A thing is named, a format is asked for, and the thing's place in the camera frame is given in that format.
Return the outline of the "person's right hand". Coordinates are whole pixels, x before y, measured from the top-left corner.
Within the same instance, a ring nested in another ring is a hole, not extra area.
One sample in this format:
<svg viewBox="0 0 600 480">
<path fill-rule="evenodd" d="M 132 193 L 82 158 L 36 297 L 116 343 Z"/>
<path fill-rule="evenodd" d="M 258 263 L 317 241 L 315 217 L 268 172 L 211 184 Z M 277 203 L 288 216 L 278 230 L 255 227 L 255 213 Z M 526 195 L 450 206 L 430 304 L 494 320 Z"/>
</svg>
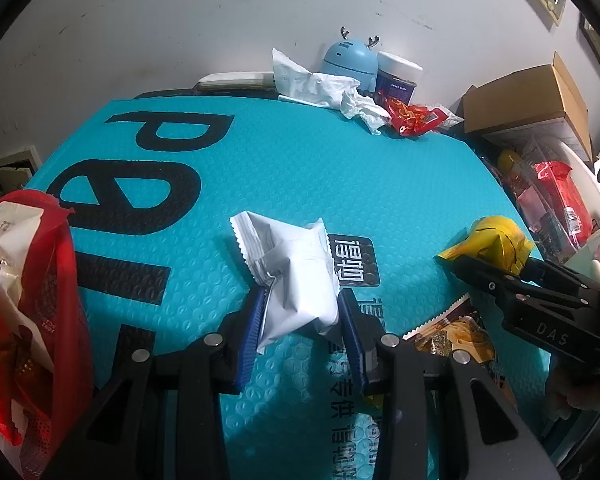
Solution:
<svg viewBox="0 0 600 480">
<path fill-rule="evenodd" d="M 545 383 L 547 416 L 553 422 L 568 419 L 573 410 L 600 410 L 600 382 L 582 378 L 555 367 Z"/>
</svg>

